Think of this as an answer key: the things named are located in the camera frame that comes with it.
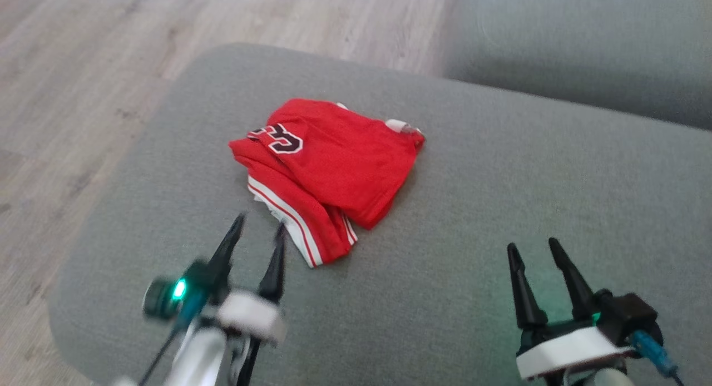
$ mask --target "jersey number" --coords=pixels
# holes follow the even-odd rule
[[[301,138],[288,132],[282,125],[276,124],[272,126],[267,126],[264,129],[255,130],[254,132],[249,132],[247,137],[251,135],[259,135],[260,133],[267,132],[270,137],[274,140],[274,143],[270,143],[269,147],[272,148],[277,154],[294,154],[302,150],[302,145],[304,141]]]

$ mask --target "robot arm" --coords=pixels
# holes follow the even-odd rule
[[[666,378],[677,376],[656,323],[657,312],[638,295],[593,293],[557,239],[549,239],[572,303],[572,319],[548,322],[524,275],[514,243],[507,246],[517,325],[522,330],[517,367],[522,379],[543,378],[547,386],[569,386],[569,375],[590,372],[574,386],[631,386],[626,358],[649,358]]]
[[[164,386],[248,386],[260,344],[277,346],[286,326],[278,307],[284,290],[285,229],[280,224],[269,267],[256,292],[233,290],[228,282],[232,252],[245,215],[238,216],[209,261],[197,259],[179,280],[155,279],[144,297],[144,315],[172,321],[172,330],[145,375],[134,383],[120,378],[114,386],[144,386],[167,347],[185,333]]]

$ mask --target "gray cushion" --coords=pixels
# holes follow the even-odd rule
[[[139,377],[167,335],[142,318],[145,286],[212,254],[240,211],[232,277],[257,285],[277,223],[227,142],[292,97],[406,120],[428,141],[350,256],[308,269],[290,247],[287,340],[260,351],[253,384],[520,384],[506,245],[519,244],[542,307],[564,319],[549,236],[593,288],[657,308],[689,384],[704,383],[712,133],[246,44],[186,70],[87,219],[51,302],[69,363],[100,383]],[[668,384],[648,363],[631,373]]]
[[[457,0],[447,77],[712,129],[710,0]]]

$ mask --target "red basketball jersey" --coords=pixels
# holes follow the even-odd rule
[[[248,188],[285,222],[307,263],[326,264],[389,211],[425,138],[331,102],[290,100],[264,128],[230,142]]]

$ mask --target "white trim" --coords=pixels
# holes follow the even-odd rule
[[[297,210],[292,208],[283,199],[279,198],[277,194],[275,194],[264,184],[254,179],[252,176],[248,176],[247,186],[248,189],[252,191],[252,194],[255,194],[255,196],[259,197],[260,201],[264,202],[265,204],[267,204],[268,207],[270,207],[270,211],[272,211],[273,216],[276,216],[277,219],[280,219],[285,222],[287,226],[287,231],[289,232],[290,236],[292,236],[292,240],[299,248],[300,252],[304,256],[304,259],[307,261],[307,264],[309,264],[309,266],[312,266],[312,259],[314,260],[314,264],[317,266],[323,264],[319,248],[317,247],[316,241],[314,240],[314,237],[311,234],[309,226],[307,226],[306,222],[304,221],[304,218],[302,218],[302,216],[297,212]],[[274,204],[270,203],[270,201],[265,201],[265,199],[262,198],[259,193],[255,193],[252,188],[254,188],[256,191],[260,191],[261,193],[263,193],[267,198],[272,200]]]
[[[357,241],[358,237],[356,237],[356,232],[354,232],[354,228],[351,227],[351,221],[349,221],[348,217],[346,217],[346,214],[343,212],[341,213],[341,219],[344,220],[344,225],[346,226],[346,235],[349,238],[349,243],[353,246]]]

